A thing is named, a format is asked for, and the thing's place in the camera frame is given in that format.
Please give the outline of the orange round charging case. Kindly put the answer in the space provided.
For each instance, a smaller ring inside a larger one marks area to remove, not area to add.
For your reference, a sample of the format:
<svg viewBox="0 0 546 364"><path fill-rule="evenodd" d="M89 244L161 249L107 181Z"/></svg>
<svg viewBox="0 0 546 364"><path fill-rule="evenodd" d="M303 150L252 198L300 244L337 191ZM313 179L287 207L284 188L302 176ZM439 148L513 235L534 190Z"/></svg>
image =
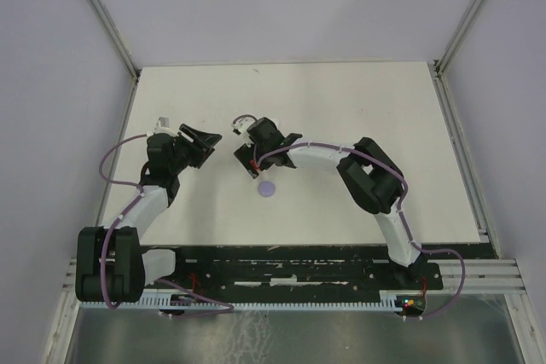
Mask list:
<svg viewBox="0 0 546 364"><path fill-rule="evenodd" d="M259 167L257 166L257 164L256 164L256 162L255 162L254 160L251 160L250 165L252 166L252 169L253 169L254 171L256 171L256 172L258 172L258 173L260 172L260 169L259 169Z"/></svg>

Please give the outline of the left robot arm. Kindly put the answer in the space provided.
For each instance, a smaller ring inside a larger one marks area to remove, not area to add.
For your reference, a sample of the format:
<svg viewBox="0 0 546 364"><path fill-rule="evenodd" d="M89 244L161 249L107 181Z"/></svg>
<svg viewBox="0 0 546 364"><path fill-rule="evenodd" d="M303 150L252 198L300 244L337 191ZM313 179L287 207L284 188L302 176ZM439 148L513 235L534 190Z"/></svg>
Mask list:
<svg viewBox="0 0 546 364"><path fill-rule="evenodd" d="M116 309L139 301L145 287L157 280L179 287L189 277L188 265L173 250L146 251L140 239L174 202L180 174L205 164L222 137L186 124L174 130L167 118L159 118L154 130L141 138L147 160L138 182L123 183L134 189L131 199L105 225L78 234L75 294L81 302L103 302Z"/></svg>

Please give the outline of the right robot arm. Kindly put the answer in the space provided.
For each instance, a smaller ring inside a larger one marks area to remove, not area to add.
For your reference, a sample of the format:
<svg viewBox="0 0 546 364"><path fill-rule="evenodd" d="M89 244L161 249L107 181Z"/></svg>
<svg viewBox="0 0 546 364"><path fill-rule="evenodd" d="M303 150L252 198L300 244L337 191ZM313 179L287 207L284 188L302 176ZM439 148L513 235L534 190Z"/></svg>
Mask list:
<svg viewBox="0 0 546 364"><path fill-rule="evenodd" d="M340 176L356 205L375 217L386 241L392 280L411 288L422 278L421 245L403 213L408 191L402 171L371 138L352 146L307 141L301 134L283 135L266 117L244 114L232 121L243 139L235 157L254 179L269 168L312 168Z"/></svg>

